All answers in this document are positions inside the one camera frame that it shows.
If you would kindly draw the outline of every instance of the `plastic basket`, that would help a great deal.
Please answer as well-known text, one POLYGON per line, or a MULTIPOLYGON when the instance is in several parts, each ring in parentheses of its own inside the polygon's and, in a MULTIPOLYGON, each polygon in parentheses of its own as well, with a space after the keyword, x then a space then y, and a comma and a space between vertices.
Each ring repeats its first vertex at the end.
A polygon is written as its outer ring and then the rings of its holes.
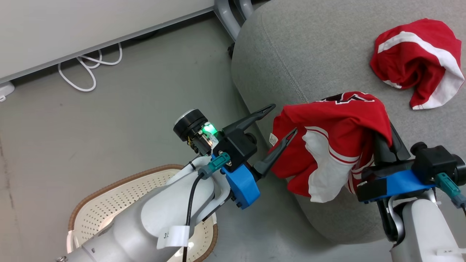
MULTIPOLYGON (((183 167, 164 165, 124 178, 83 199, 74 209, 68 224, 67 252, 80 247, 112 219, 155 187, 163 186, 183 167)), ((213 251, 217 242, 218 227, 215 213, 198 224, 189 239, 188 261, 201 262, 213 251)), ((181 248, 169 260, 180 262, 181 248)))

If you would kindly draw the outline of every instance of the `green light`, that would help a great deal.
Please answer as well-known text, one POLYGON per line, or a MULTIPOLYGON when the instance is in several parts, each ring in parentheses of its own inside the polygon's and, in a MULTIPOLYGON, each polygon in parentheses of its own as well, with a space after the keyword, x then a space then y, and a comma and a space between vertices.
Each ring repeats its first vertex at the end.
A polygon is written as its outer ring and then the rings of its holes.
POLYGON ((217 133, 217 129, 215 129, 212 124, 208 124, 202 128, 202 132, 206 135, 208 135, 207 133, 215 135, 215 133, 217 133))

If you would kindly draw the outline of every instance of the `gray ottoman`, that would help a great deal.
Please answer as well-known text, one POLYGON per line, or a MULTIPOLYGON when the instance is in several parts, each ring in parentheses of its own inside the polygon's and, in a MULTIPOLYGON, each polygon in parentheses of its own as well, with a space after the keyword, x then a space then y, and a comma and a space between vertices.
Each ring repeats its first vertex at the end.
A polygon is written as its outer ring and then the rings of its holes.
MULTIPOLYGON (((284 104, 346 91, 371 93, 385 104, 408 148, 424 141, 466 157, 464 88, 440 108, 414 111, 409 107, 412 90, 388 86, 369 67, 379 34, 421 18, 441 20, 457 38, 466 40, 464 0, 272 0, 256 10, 240 31, 233 80, 251 111, 276 103, 278 113, 284 104)), ((465 55, 461 60, 464 72, 465 55)), ((266 140, 273 118, 259 122, 266 140)), ((297 199, 310 223, 336 243, 384 237, 377 206, 358 203, 346 189, 324 204, 297 199)))

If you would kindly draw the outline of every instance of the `red and white clothing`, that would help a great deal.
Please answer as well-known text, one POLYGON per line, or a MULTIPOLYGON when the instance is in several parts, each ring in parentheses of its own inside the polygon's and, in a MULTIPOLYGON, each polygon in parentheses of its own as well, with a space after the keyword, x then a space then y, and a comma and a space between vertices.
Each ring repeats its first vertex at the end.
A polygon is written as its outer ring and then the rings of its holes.
POLYGON ((444 105, 463 84, 460 57, 461 41, 444 22, 421 19, 381 34, 370 66, 395 88, 416 85, 410 105, 428 109, 444 105))
POLYGON ((355 193, 361 171, 373 162, 373 132, 391 145, 385 107, 376 97, 347 92, 307 104, 287 105, 274 119, 278 140, 298 134, 272 168, 280 178, 293 177, 288 190, 312 202, 334 199, 343 186, 355 193))

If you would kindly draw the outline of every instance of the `white cord on floor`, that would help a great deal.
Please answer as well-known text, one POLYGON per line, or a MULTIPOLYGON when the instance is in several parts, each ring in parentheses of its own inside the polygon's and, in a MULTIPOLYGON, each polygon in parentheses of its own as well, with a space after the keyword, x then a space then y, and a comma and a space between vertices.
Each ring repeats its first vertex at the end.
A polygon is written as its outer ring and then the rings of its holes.
POLYGON ((62 72, 62 63, 59 63, 58 64, 58 73, 60 73, 60 75, 63 77, 63 79, 65 79, 65 81, 70 84, 72 87, 78 89, 79 91, 82 91, 82 92, 91 92, 92 90, 94 90, 97 86, 97 80, 96 80, 96 77, 94 76, 94 74, 92 73, 91 69, 95 69, 97 67, 100 66, 100 64, 103 64, 103 65, 116 65, 118 64, 122 57, 123 57, 123 50, 121 49, 121 43, 118 43, 118 48, 120 50, 120 57, 118 58, 118 60, 116 62, 105 62, 105 61, 102 61, 102 52, 100 51, 100 49, 98 50, 99 51, 99 60, 97 59, 94 59, 94 58, 91 58, 91 57, 88 57, 88 56, 85 56, 85 55, 82 55, 82 56, 78 56, 76 59, 79 61, 79 63, 84 66, 84 68, 89 72, 90 74, 90 77, 92 77, 92 87, 91 88, 88 88, 88 89, 83 89, 83 88, 80 88, 79 86, 73 84, 68 78, 66 78, 66 76, 63 74, 62 72), (87 60, 90 60, 90 61, 93 61, 93 62, 96 62, 97 64, 93 65, 93 66, 88 66, 86 65, 82 59, 87 59, 87 60))

